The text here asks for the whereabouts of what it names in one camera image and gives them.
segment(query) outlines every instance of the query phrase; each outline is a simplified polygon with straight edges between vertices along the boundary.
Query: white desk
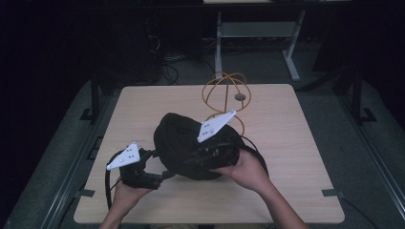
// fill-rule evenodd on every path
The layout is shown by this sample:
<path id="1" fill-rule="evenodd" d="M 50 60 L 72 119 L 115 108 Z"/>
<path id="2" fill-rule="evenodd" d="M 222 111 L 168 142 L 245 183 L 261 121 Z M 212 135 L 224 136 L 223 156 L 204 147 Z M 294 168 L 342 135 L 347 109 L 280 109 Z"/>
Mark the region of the white desk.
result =
<path id="1" fill-rule="evenodd" d="M 146 150 L 155 149 L 153 134 L 167 113 L 195 120 L 205 120 L 213 114 L 203 104 L 202 88 L 129 87 L 122 91 L 85 186 L 96 192 L 92 198 L 81 197 L 75 212 L 77 222 L 98 223 L 106 216 L 105 165 L 114 153 L 133 140 Z M 245 124 L 245 136 L 257 145 L 266 160 L 271 180 L 305 222 L 341 222 L 344 213 L 337 197 L 326 198 L 322 194 L 332 185 L 294 90 L 289 85 L 249 88 L 252 100 L 237 116 Z M 224 91 L 213 93 L 210 101 L 223 106 Z M 238 104 L 229 98 L 229 108 Z M 237 119 L 229 124 L 241 131 Z M 149 159 L 146 164 L 146 172 L 158 174 L 164 170 L 158 158 Z M 111 180 L 117 177 L 115 170 Z M 175 176 L 145 196 L 124 222 L 266 223 L 272 219 L 258 195 L 227 177 L 196 181 Z"/>

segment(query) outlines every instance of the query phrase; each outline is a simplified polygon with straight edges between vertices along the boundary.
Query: light wood tabletop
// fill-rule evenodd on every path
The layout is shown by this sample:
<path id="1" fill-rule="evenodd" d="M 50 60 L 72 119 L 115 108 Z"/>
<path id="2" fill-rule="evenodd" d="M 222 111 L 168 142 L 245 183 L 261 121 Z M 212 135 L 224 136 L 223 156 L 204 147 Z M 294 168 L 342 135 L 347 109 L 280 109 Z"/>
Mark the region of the light wood tabletop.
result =
<path id="1" fill-rule="evenodd" d="M 322 193 L 333 187 L 294 90 L 282 84 L 248 87 L 251 101 L 237 117 L 245 124 L 245 136 L 264 157 L 272 182 L 305 222 L 343 221 L 345 216 L 337 197 L 324 197 Z M 81 197 L 75 211 L 76 222 L 100 223 L 107 215 L 104 175 L 113 154 L 134 140 L 140 148 L 154 150 L 154 131 L 167 113 L 198 121 L 215 113 L 203 103 L 202 89 L 203 86 L 151 86 L 122 90 L 85 186 L 95 194 L 92 198 Z M 248 95 L 244 87 L 241 90 Z M 228 109 L 238 110 L 241 106 L 234 99 L 235 93 L 230 87 Z M 217 87 L 209 103 L 222 109 L 224 95 L 224 86 Z M 237 118 L 228 124 L 242 131 Z M 145 171 L 161 174 L 165 168 L 158 158 L 151 158 Z M 118 176 L 118 169 L 113 170 L 111 180 Z M 123 222 L 266 223 L 272 219 L 257 194 L 228 177 L 196 181 L 175 176 L 142 198 Z"/>

